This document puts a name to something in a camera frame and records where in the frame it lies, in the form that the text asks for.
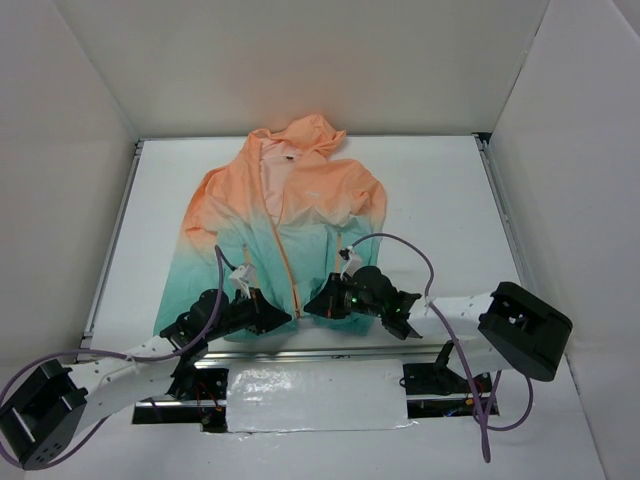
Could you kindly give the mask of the orange and teal hooded jacket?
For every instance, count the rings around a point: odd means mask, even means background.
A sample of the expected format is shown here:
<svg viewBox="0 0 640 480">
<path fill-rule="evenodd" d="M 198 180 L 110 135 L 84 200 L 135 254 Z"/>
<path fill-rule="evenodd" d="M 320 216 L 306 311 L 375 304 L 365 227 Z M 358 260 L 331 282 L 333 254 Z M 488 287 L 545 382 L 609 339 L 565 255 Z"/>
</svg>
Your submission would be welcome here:
<svg viewBox="0 0 640 480">
<path fill-rule="evenodd" d="M 216 248 L 256 269 L 256 287 L 292 320 L 342 267 L 341 249 L 359 238 L 364 264 L 377 262 L 387 197 L 360 162 L 336 159 L 346 134 L 310 115 L 280 132 L 251 132 L 236 157 L 205 174 L 179 229 L 156 315 L 160 332 L 206 290 L 219 286 Z"/>
</svg>

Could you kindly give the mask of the right aluminium table rail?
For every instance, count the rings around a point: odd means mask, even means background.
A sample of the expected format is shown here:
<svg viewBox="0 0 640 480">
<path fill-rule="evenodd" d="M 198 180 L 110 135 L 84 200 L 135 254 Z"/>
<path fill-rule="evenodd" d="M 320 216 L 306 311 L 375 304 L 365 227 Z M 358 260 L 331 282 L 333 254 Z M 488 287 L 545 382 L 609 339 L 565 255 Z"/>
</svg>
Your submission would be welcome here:
<svg viewBox="0 0 640 480">
<path fill-rule="evenodd" d="M 473 138 L 498 207 L 520 282 L 519 286 L 513 282 L 503 282 L 496 288 L 489 312 L 480 319 L 480 332 L 504 356 L 517 353 L 539 362 L 550 361 L 562 353 L 564 334 L 571 330 L 571 325 L 564 322 L 552 306 L 529 290 L 531 278 L 526 269 L 499 175 L 491 161 L 490 134 L 475 133 Z"/>
</svg>

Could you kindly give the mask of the aluminium table rail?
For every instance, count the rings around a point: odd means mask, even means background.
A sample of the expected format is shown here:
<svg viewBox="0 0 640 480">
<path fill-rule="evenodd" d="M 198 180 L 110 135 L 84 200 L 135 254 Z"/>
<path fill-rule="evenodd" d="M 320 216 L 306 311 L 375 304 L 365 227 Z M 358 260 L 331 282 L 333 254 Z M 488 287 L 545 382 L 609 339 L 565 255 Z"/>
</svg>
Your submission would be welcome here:
<svg viewBox="0 0 640 480">
<path fill-rule="evenodd" d="M 209 352 L 200 363 L 227 364 L 235 361 L 256 362 L 302 362 L 328 360 L 373 360 L 373 359 L 435 359 L 442 350 L 440 345 L 371 347 L 353 349 L 290 350 L 280 352 Z"/>
<path fill-rule="evenodd" d="M 498 207 L 520 282 L 519 286 L 513 282 L 503 282 L 496 288 L 489 312 L 480 319 L 480 332 L 504 356 L 517 353 L 539 362 L 550 361 L 562 353 L 564 334 L 571 330 L 571 325 L 564 322 L 552 306 L 529 290 L 531 278 L 526 269 L 499 175 L 491 161 L 490 134 L 475 133 L 473 138 Z"/>
<path fill-rule="evenodd" d="M 129 202 L 131 191 L 133 189 L 133 184 L 134 184 L 134 181 L 135 181 L 135 177 L 136 177 L 136 173 L 137 173 L 137 170 L 138 170 L 139 162 L 140 162 L 140 159 L 141 159 L 141 156 L 142 156 L 144 143 L 145 143 L 144 140 L 139 140 L 135 145 L 134 156 L 132 158 L 132 162 L 131 162 L 130 169 L 129 169 L 129 172 L 128 172 L 128 176 L 127 176 L 127 180 L 126 180 L 126 183 L 125 183 L 123 195 L 122 195 L 121 201 L 119 203 L 119 207 L 118 207 L 118 211 L 117 211 L 117 214 L 116 214 L 114 227 L 113 227 L 111 235 L 110 235 L 110 239 L 109 239 L 109 243 L 108 243 L 108 247 L 107 247 L 107 251 L 106 251 L 106 256 L 105 256 L 104 262 L 103 262 L 101 270 L 100 270 L 100 274 L 99 274 L 98 281 L 97 281 L 97 284 L 96 284 L 96 290 L 95 290 L 94 296 L 92 298 L 92 302 L 91 302 L 91 306 L 90 306 L 89 313 L 88 313 L 88 316 L 87 316 L 86 324 L 85 324 L 84 330 L 82 332 L 82 335 L 80 337 L 80 341 L 79 341 L 79 348 L 80 349 L 89 348 L 90 345 L 91 345 L 91 341 L 92 341 L 92 338 L 93 338 L 93 333 L 94 333 L 94 330 L 95 330 L 95 323 L 96 323 L 98 312 L 99 312 L 99 309 L 100 309 L 100 304 L 101 304 L 101 301 L 102 301 L 102 298 L 103 298 L 103 295 L 104 295 L 106 282 L 108 280 L 109 272 L 110 272 L 110 269 L 111 269 L 111 264 L 113 262 L 115 249 L 116 249 L 116 245 L 117 245 L 118 238 L 119 238 L 119 235 L 120 235 L 120 231 L 121 231 L 121 228 L 122 228 L 122 224 L 123 224 L 123 221 L 124 221 L 124 216 L 125 216 L 125 213 L 126 213 L 127 205 L 128 205 L 128 202 Z"/>
</svg>

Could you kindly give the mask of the front aluminium table rail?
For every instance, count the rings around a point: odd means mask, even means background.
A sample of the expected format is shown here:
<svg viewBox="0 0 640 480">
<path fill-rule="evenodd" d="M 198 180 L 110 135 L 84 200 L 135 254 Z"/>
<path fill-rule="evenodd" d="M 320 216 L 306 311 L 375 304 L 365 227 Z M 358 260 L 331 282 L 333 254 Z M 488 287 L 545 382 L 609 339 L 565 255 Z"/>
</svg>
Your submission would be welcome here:
<svg viewBox="0 0 640 480">
<path fill-rule="evenodd" d="M 435 359 L 442 350 L 440 345 L 371 347 L 353 349 L 290 350 L 280 352 L 209 352 L 200 363 L 227 364 L 235 361 L 256 362 L 302 362 L 328 360 L 373 360 L 373 359 Z"/>
</svg>

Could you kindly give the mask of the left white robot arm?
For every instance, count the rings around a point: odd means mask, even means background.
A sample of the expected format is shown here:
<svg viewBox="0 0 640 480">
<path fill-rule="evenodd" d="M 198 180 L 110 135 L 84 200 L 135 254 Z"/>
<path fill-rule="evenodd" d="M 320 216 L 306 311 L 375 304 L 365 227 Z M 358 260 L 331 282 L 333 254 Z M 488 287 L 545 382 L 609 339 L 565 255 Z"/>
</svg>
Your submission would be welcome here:
<svg viewBox="0 0 640 480">
<path fill-rule="evenodd" d="M 189 396 L 196 386 L 194 365 L 209 342 L 241 330 L 266 334 L 290 319 L 258 289 L 234 298 L 212 289 L 159 335 L 125 353 L 99 352 L 73 365 L 57 357 L 37 363 L 1 406 L 1 432 L 12 460 L 23 470 L 55 464 L 88 426 L 149 397 Z"/>
</svg>

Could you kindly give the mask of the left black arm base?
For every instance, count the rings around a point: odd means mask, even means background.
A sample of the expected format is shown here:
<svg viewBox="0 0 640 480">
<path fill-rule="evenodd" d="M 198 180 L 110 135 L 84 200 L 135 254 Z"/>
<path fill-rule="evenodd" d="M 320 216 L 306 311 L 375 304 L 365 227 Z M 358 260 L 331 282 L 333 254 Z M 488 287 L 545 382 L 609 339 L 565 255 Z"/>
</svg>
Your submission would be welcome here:
<svg viewBox="0 0 640 480">
<path fill-rule="evenodd" d="M 172 423 L 197 424 L 207 433 L 227 431 L 229 369 L 220 365 L 190 366 L 174 379 L 169 390 Z"/>
</svg>

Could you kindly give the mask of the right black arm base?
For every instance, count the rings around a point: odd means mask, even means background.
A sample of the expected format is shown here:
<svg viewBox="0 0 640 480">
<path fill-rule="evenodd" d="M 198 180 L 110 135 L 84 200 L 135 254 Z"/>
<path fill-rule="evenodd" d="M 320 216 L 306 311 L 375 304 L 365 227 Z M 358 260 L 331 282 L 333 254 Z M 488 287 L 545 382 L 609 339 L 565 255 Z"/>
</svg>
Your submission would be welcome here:
<svg viewBox="0 0 640 480">
<path fill-rule="evenodd" d="M 456 352 L 448 341 L 429 363 L 406 363 L 399 385 L 406 394 L 409 419 L 467 417 L 474 413 L 475 401 L 465 372 L 451 371 L 449 360 Z"/>
</svg>

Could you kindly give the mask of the white foil-taped cover panel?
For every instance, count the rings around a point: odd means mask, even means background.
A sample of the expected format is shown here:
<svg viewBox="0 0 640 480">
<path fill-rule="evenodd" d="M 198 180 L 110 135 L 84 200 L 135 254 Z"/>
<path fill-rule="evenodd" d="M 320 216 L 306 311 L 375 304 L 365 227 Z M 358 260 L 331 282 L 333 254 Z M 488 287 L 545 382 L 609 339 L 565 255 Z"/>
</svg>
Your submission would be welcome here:
<svg viewBox="0 0 640 480">
<path fill-rule="evenodd" d="M 233 433 L 378 431 L 411 424 L 398 360 L 238 363 L 229 368 Z"/>
</svg>

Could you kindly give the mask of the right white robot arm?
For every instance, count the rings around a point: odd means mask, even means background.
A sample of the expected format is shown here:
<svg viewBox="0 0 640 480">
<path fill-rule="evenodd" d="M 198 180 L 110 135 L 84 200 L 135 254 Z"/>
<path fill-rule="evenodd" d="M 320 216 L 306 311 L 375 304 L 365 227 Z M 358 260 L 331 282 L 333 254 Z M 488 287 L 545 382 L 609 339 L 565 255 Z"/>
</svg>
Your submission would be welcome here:
<svg viewBox="0 0 640 480">
<path fill-rule="evenodd" d="M 373 266 L 352 276 L 331 274 L 304 310 L 332 320 L 351 314 L 375 317 L 400 340 L 454 333 L 459 344 L 445 343 L 434 370 L 446 391 L 459 390 L 470 373 L 507 369 L 550 382 L 573 330 L 566 315 L 513 282 L 501 282 L 491 293 L 430 300 L 396 289 Z"/>
</svg>

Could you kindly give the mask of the left aluminium table rail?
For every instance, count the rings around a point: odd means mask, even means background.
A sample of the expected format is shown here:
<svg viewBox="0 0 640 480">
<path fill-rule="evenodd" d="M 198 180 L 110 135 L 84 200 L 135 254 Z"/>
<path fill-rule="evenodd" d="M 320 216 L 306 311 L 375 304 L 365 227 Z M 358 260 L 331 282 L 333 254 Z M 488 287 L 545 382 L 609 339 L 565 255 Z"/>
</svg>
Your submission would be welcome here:
<svg viewBox="0 0 640 480">
<path fill-rule="evenodd" d="M 134 156 L 132 158 L 132 162 L 131 162 L 130 169 L 129 169 L 129 172 L 128 172 L 128 176 L 127 176 L 127 180 L 126 180 L 126 183 L 125 183 L 123 195 L 122 195 L 121 201 L 119 203 L 119 207 L 118 207 L 118 211 L 117 211 L 117 214 L 116 214 L 114 227 L 113 227 L 111 235 L 110 235 L 110 239 L 109 239 L 109 243 L 108 243 L 108 247 L 107 247 L 107 251 L 106 251 L 106 256 L 105 256 L 104 262 L 103 262 L 101 270 L 100 270 L 100 274 L 99 274 L 98 281 L 97 281 L 97 284 L 96 284 L 96 290 L 95 290 L 94 296 L 92 298 L 92 302 L 91 302 L 91 306 L 90 306 L 89 313 L 88 313 L 88 316 L 87 316 L 86 324 L 85 324 L 84 330 L 82 332 L 82 335 L 80 337 L 80 341 L 79 341 L 79 348 L 80 349 L 89 348 L 90 345 L 91 345 L 91 341 L 92 341 L 92 338 L 93 338 L 93 333 L 94 333 L 94 330 L 95 330 L 95 323 L 96 323 L 98 312 L 99 312 L 99 309 L 100 309 L 100 304 L 101 304 L 101 301 L 102 301 L 102 298 L 103 298 L 103 295 L 104 295 L 106 282 L 108 280 L 109 272 L 110 272 L 110 269 L 111 269 L 111 264 L 113 262 L 115 249 L 116 249 L 116 245 L 117 245 L 118 238 L 119 238 L 119 235 L 120 235 L 120 231 L 121 231 L 121 228 L 122 228 L 122 224 L 123 224 L 123 221 L 124 221 L 124 216 L 125 216 L 125 213 L 126 213 L 127 205 L 128 205 L 128 202 L 129 202 L 131 191 L 133 189 L 133 184 L 134 184 L 134 181 L 135 181 L 135 177 L 136 177 L 136 173 L 137 173 L 137 170 L 138 170 L 139 162 L 140 162 L 140 159 L 141 159 L 141 156 L 142 156 L 144 143 L 145 143 L 144 140 L 139 140 L 135 145 Z"/>
</svg>

